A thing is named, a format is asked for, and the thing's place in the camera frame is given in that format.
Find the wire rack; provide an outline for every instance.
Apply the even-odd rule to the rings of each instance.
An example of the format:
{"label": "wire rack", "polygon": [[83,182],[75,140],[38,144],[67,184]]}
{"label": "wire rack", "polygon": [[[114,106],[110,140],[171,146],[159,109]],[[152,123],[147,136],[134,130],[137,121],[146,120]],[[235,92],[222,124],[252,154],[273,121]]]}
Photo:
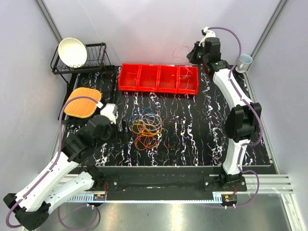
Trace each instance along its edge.
{"label": "wire rack", "polygon": [[69,67],[60,59],[57,47],[50,63],[52,72],[55,75],[97,72],[102,70],[106,57],[108,59],[109,65],[111,65],[108,54],[106,52],[106,44],[104,42],[87,44],[86,49],[88,56],[85,64]]}

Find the red plastic tray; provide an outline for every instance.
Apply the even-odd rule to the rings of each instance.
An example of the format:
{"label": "red plastic tray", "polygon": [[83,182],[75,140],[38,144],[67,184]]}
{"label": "red plastic tray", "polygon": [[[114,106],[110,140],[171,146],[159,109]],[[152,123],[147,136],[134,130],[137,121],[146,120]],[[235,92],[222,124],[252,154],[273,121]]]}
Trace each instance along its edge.
{"label": "red plastic tray", "polygon": [[199,73],[196,66],[123,64],[118,83],[125,91],[196,95]]}

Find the wall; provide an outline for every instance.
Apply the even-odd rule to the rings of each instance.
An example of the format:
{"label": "wall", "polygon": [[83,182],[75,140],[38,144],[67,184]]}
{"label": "wall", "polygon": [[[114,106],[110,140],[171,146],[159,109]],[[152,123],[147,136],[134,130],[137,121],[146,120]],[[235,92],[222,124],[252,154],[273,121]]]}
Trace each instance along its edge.
{"label": "wall", "polygon": [[[193,47],[205,26],[224,26],[251,53],[279,0],[45,0],[63,38],[106,42],[113,64],[186,64],[173,58],[181,45]],[[222,57],[233,63],[236,40],[221,38]],[[186,57],[182,49],[178,56]]]}
{"label": "wall", "polygon": [[249,69],[280,171],[308,225],[308,1],[289,1]]}
{"label": "wall", "polygon": [[[65,84],[51,73],[56,41],[33,0],[0,6],[0,199],[43,170],[51,155]],[[0,229],[8,208],[0,202]],[[12,216],[11,223],[17,224]]]}

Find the mug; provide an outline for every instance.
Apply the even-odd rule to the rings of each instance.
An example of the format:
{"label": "mug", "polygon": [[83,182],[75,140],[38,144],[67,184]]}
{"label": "mug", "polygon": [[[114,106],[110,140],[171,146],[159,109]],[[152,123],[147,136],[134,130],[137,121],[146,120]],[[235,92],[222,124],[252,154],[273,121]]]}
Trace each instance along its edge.
{"label": "mug", "polygon": [[252,57],[248,54],[241,54],[240,60],[237,63],[235,70],[238,73],[244,73],[247,71],[249,65],[252,63]]}

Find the marble surface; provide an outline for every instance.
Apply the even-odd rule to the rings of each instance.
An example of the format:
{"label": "marble surface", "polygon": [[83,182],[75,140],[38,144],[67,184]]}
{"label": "marble surface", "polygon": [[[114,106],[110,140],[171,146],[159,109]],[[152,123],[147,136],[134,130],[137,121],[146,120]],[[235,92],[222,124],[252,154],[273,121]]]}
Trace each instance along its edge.
{"label": "marble surface", "polygon": [[[115,102],[119,131],[121,120],[128,125],[130,115],[137,109],[151,107],[164,121],[166,130],[159,137],[157,148],[138,151],[134,145],[135,135],[127,132],[128,143],[107,142],[97,147],[87,162],[96,166],[210,166],[220,165],[227,153],[228,138],[224,135],[224,123],[230,112],[219,88],[199,69],[199,92],[197,95],[179,95],[153,92],[116,91]],[[248,94],[245,80],[237,79]],[[110,101],[110,84],[103,73],[81,74],[77,87],[98,89],[103,102]],[[76,132],[80,126],[68,125],[64,136]],[[245,165],[269,165],[264,141],[248,147]]]}

